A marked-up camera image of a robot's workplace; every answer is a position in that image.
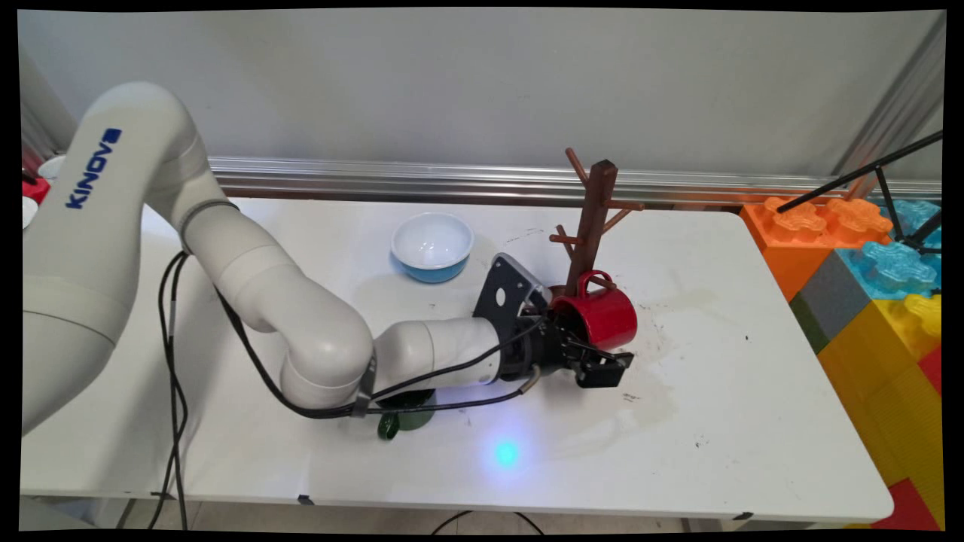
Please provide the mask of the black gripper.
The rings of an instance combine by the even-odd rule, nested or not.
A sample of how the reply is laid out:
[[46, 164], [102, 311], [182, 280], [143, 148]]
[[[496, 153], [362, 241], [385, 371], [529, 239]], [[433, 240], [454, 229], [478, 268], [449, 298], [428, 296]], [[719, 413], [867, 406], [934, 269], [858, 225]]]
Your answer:
[[636, 354], [606, 352], [586, 343], [584, 323], [568, 297], [552, 298], [544, 311], [524, 306], [510, 336], [527, 330], [539, 317], [543, 320], [535, 330], [503, 348], [502, 381], [527, 379], [533, 367], [540, 367], [543, 377], [559, 370], [574, 371], [579, 388], [618, 387]]

